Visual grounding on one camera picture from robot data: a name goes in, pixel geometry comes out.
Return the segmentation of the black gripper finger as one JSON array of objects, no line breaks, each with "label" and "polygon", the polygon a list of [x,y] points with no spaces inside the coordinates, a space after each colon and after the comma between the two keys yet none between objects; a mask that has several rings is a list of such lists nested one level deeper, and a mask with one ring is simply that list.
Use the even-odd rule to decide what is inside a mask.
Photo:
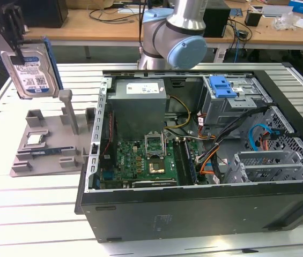
[{"label": "black gripper finger", "polygon": [[17,57],[17,61],[15,64],[25,64],[25,59],[23,56],[23,53],[21,51],[21,47],[23,46],[25,39],[24,35],[25,32],[10,32],[10,48],[12,52],[15,53],[15,56]]}]

